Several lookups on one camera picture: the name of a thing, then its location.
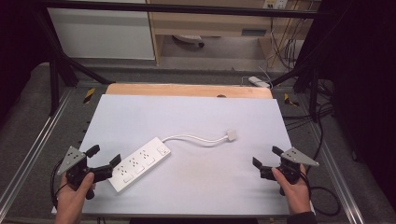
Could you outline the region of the white table mat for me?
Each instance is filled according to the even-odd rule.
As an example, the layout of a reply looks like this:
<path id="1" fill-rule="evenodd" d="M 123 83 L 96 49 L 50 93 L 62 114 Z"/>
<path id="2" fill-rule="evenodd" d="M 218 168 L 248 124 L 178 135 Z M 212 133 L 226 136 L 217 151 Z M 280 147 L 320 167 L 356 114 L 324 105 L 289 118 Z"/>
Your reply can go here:
<path id="1" fill-rule="evenodd" d="M 291 215 L 284 190 L 252 164 L 255 157 L 277 169 L 272 147 L 291 148 L 276 100 L 105 94 L 80 148 L 100 147 L 88 162 L 96 166 L 118 154 L 123 160 L 155 137 L 171 155 L 122 193 L 110 178 L 93 182 L 81 216 Z"/>

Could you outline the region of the light wooden desk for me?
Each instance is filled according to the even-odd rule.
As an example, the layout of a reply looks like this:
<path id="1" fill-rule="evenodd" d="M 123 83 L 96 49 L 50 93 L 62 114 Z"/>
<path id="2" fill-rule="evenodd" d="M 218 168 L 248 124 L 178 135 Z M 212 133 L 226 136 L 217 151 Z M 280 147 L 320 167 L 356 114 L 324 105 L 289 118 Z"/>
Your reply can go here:
<path id="1" fill-rule="evenodd" d="M 149 4 L 263 8 L 264 0 L 146 0 Z M 321 0 L 288 0 L 285 8 L 317 11 Z M 260 18 L 198 14 L 148 14 L 153 37 L 155 60 L 162 57 L 163 39 L 167 35 L 230 36 L 256 38 L 270 64 L 278 62 L 276 54 L 291 39 L 303 40 L 312 24 L 310 19 Z"/>

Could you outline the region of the white chair base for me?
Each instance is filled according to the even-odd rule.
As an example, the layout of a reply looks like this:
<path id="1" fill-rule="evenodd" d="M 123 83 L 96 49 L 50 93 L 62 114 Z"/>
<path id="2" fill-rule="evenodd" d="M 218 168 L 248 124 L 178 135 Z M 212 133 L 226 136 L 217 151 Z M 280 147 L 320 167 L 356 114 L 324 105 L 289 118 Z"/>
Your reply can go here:
<path id="1" fill-rule="evenodd" d="M 205 46 L 203 39 L 199 35 L 175 35 L 175 39 L 189 44 L 197 44 L 199 48 Z"/>

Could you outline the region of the aluminium floor rail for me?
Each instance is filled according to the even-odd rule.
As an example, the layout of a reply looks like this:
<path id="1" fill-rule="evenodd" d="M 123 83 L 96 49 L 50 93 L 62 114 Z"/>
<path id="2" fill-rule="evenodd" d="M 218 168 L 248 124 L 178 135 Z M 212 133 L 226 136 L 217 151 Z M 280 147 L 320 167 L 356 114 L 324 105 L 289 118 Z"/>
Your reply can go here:
<path id="1" fill-rule="evenodd" d="M 16 174 L 11 179 L 4 193 L 0 196 L 0 220 L 4 219 L 7 215 L 9 208 L 16 199 L 24 181 L 32 170 L 35 161 L 50 138 L 53 129 L 62 116 L 74 91 L 74 89 L 67 89 L 63 93 L 59 107 L 55 110 L 54 114 L 49 116 L 46 120 L 45 125 L 30 147 Z"/>
<path id="2" fill-rule="evenodd" d="M 320 138 L 320 129 L 316 123 L 311 123 L 310 128 L 315 140 L 320 144 L 319 156 L 327 168 L 330 179 L 339 197 L 340 203 L 344 208 L 350 224 L 365 224 L 361 210 L 357 206 L 352 193 L 344 179 L 344 176 L 336 164 L 336 161 L 324 138 Z"/>

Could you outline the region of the person's left hand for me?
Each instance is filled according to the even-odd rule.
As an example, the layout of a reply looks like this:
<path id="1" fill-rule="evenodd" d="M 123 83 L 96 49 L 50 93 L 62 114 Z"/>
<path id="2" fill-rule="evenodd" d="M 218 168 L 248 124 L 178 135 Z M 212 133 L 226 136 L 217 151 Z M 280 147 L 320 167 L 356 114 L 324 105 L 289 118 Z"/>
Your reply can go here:
<path id="1" fill-rule="evenodd" d="M 64 186 L 60 189 L 58 194 L 57 215 L 81 215 L 82 208 L 86 200 L 86 194 L 90 189 L 94 189 L 93 180 L 94 174 L 87 174 L 78 189 L 73 189 L 69 186 Z M 65 183 L 66 177 L 63 175 L 61 185 Z"/>

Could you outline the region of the white wall socket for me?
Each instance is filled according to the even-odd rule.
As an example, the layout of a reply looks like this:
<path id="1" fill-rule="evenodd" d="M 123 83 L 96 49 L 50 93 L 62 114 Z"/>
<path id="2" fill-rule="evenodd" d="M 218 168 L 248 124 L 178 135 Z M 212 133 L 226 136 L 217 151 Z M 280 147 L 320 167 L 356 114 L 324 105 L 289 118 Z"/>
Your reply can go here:
<path id="1" fill-rule="evenodd" d="M 264 0 L 263 8 L 283 9 L 286 7 L 288 0 Z"/>

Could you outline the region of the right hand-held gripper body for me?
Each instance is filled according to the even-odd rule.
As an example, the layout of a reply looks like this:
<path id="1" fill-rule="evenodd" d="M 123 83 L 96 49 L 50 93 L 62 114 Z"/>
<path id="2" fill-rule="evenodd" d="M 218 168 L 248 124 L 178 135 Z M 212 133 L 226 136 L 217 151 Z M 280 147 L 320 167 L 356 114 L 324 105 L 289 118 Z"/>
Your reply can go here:
<path id="1" fill-rule="evenodd" d="M 277 167 L 277 169 L 291 184 L 295 184 L 299 178 L 302 177 L 306 185 L 309 185 L 306 175 L 304 175 L 301 171 L 301 165 L 304 164 L 308 166 L 319 166 L 317 161 L 314 161 L 310 157 L 306 156 L 303 152 L 295 147 L 284 151 L 284 153 L 279 157 L 280 165 Z"/>

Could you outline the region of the black metal frame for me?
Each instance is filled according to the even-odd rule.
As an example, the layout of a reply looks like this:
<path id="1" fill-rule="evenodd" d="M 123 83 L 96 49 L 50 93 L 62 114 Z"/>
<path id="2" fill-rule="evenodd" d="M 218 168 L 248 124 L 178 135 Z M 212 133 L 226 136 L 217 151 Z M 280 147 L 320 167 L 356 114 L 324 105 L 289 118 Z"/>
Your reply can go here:
<path id="1" fill-rule="evenodd" d="M 99 76 L 87 67 L 78 63 L 64 53 L 57 33 L 50 29 L 50 21 L 44 18 L 44 12 L 48 8 L 75 9 L 75 10 L 97 10 L 97 11 L 124 11 L 124 12 L 154 12 L 173 14 L 198 14 L 198 15 L 221 15 L 221 16 L 245 16 L 264 18 L 289 18 L 289 19 L 312 19 L 328 20 L 337 16 L 332 11 L 297 11 L 286 9 L 253 9 L 237 7 L 210 7 L 210 6 L 188 6 L 188 5 L 166 5 L 166 4 L 139 4 L 139 3 L 119 3 L 119 2 L 99 2 L 99 1 L 70 1 L 70 0 L 33 0 L 31 2 L 33 16 L 36 23 L 44 33 L 52 54 L 50 66 L 60 65 L 60 69 L 50 71 L 51 78 L 59 74 L 68 86 L 77 86 L 78 78 L 73 68 L 91 77 L 101 84 L 113 84 Z"/>

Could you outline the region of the person's right hand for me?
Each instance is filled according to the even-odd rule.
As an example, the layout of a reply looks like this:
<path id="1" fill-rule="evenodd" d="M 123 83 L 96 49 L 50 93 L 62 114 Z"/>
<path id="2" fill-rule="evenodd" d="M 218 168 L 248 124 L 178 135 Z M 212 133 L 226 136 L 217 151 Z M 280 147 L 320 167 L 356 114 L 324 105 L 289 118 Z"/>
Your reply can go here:
<path id="1" fill-rule="evenodd" d="M 286 177 L 276 168 L 272 169 L 276 182 L 284 190 L 289 211 L 297 215 L 311 211 L 308 186 L 302 177 L 295 184 L 291 184 Z"/>

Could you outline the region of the small white floor power strip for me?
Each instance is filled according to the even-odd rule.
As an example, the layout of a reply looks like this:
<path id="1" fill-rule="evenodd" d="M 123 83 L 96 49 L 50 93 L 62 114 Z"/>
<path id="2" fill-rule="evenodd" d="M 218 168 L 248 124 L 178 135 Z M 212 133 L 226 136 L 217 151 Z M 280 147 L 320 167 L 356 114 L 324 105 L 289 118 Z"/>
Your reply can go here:
<path id="1" fill-rule="evenodd" d="M 248 81 L 251 84 L 255 85 L 256 87 L 267 88 L 267 89 L 270 88 L 270 85 L 268 83 L 266 83 L 265 81 L 263 81 L 257 77 L 249 77 Z"/>

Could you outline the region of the white cabinet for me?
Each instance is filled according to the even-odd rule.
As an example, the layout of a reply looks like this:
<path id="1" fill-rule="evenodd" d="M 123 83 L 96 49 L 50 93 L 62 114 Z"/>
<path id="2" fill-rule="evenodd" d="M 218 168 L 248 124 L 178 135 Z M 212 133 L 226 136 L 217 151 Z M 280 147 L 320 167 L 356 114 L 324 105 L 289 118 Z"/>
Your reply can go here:
<path id="1" fill-rule="evenodd" d="M 49 8 L 49 15 L 69 57 L 155 58 L 147 12 Z"/>

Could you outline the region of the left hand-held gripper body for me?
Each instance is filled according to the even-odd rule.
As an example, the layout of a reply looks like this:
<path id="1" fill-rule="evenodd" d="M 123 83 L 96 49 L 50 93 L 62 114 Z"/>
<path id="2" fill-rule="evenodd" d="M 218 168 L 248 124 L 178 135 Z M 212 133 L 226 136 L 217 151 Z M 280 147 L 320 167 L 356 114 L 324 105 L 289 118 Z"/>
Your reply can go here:
<path id="1" fill-rule="evenodd" d="M 87 154 L 79 151 L 75 147 L 70 147 L 58 170 L 58 175 L 65 175 L 66 183 L 73 189 L 78 189 L 87 174 L 91 174 L 92 170 L 87 165 Z"/>

